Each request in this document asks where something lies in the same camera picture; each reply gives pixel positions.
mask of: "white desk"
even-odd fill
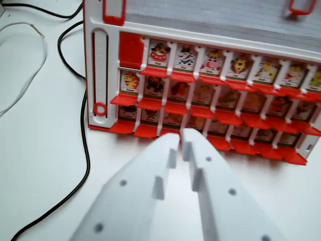
[[[25,2],[60,14],[71,14],[81,3]],[[81,19],[79,14],[66,22],[27,8],[10,9],[0,18],[0,27],[21,21],[35,24],[48,46],[47,61],[26,94],[0,117],[0,240],[10,240],[16,231],[58,203],[84,175],[79,118],[85,84],[63,65],[57,51],[60,34]],[[80,27],[65,39],[62,50],[71,66],[84,74]],[[0,35],[0,108],[17,95],[41,58],[40,38],[28,26],[12,27]],[[101,186],[150,143],[90,129],[86,129],[86,136],[91,158],[87,182],[69,202],[19,240],[68,240]],[[263,210],[288,240],[296,241],[320,240],[320,155],[321,142],[307,166],[223,153]],[[188,165],[179,158],[177,169],[170,171],[166,200],[156,209],[150,240],[202,240],[199,215]]]

